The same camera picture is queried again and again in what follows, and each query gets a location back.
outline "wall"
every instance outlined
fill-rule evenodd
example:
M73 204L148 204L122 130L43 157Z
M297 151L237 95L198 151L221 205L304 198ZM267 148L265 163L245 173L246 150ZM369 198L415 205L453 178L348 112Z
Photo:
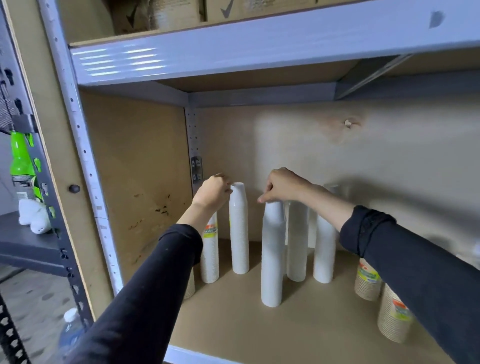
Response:
M205 176L246 184L249 235L261 240L256 198L273 168L339 182L348 197L451 250L480 237L480 96L212 108L198 111ZM345 119L353 124L347 128ZM219 213L227 238L228 210Z
M17 197L10 177L11 161L10 136L0 133L0 215L18 210Z

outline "shelf bracket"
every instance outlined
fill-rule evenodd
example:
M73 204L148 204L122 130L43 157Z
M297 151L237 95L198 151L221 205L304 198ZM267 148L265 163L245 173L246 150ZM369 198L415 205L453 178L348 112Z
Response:
M359 88L409 59L413 54L377 57L361 60L336 85L335 100L341 100Z

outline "shelf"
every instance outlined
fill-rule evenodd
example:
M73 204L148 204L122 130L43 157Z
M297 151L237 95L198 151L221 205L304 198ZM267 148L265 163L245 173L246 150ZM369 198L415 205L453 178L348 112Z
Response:
M0 263L56 276L66 276L57 236L37 235L18 223L18 212L0 215Z
M480 45L477 1L371 0L135 37L73 44L80 85L421 53Z
M197 292L183 303L173 347L219 358L205 363L453 363L418 323L402 345L380 333L380 303L353 291L358 257L338 252L335 278L324 285L312 277L310 254L307 279L285 278L282 304L269 308L260 299L261 244L250 243L245 275L231 270L229 241L219 246L220 279L205 285L196 267Z

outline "white stuffed toy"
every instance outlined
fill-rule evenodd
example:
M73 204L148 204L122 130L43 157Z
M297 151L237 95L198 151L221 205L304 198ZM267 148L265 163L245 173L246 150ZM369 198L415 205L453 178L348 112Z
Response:
M43 234L52 226L48 219L47 207L37 200L23 198L18 202L18 222L20 225L30 225L30 230L35 234Z

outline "forearm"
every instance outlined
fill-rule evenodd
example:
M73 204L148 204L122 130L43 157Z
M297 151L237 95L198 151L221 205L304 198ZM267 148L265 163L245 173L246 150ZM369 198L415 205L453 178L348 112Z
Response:
M354 205L329 192L322 186L306 185L299 189L297 199L313 209L338 231L352 216Z
M377 270L457 364L480 363L480 271L365 207L355 208L340 242Z
M208 221L214 213L215 211L212 211L212 209L194 202L177 221L177 224L190 225L202 235L205 226L207 226Z
M202 238L192 227L171 227L67 363L161 363L201 251Z

